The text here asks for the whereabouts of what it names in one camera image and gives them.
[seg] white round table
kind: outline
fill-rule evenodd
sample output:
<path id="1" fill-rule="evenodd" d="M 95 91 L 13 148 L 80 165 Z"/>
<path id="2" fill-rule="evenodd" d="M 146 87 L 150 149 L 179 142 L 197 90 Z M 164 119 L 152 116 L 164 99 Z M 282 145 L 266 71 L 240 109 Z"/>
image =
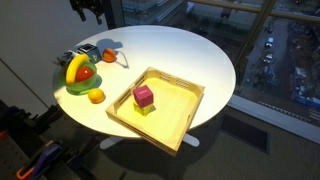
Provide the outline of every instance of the white round table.
<path id="1" fill-rule="evenodd" d="M 87 95 L 69 94 L 57 80 L 60 67 L 53 77 L 54 96 L 75 121 L 111 136 L 140 138 L 109 119 L 105 110 L 148 67 L 205 86 L 190 129 L 215 116 L 227 104 L 235 88 L 235 71 L 228 56 L 211 41 L 189 31 L 164 26 L 130 26 L 94 35 L 76 47 L 86 43 L 97 46 L 100 52 L 108 47 L 117 52 L 116 62 L 96 64 L 102 78 L 99 88 L 106 99 L 92 104 Z"/>

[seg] yellow cube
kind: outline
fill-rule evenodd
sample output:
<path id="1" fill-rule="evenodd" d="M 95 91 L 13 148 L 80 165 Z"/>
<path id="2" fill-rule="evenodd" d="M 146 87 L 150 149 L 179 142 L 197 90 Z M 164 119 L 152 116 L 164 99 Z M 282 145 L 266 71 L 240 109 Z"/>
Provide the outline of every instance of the yellow cube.
<path id="1" fill-rule="evenodd" d="M 136 101 L 133 101 L 134 110 L 143 116 L 147 116 L 153 109 L 153 104 L 150 104 L 144 108 L 140 108 Z"/>

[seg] car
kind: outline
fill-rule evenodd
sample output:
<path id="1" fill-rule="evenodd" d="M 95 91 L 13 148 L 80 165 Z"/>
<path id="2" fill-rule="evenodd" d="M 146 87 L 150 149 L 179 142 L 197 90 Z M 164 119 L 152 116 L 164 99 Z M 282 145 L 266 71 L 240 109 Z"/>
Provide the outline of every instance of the car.
<path id="1" fill-rule="evenodd" d="M 262 62 L 271 64 L 274 62 L 273 52 L 268 52 L 261 57 Z"/>
<path id="2" fill-rule="evenodd" d="M 269 37 L 267 42 L 265 43 L 265 47 L 266 48 L 271 48 L 273 45 L 273 38 L 272 37 Z"/>

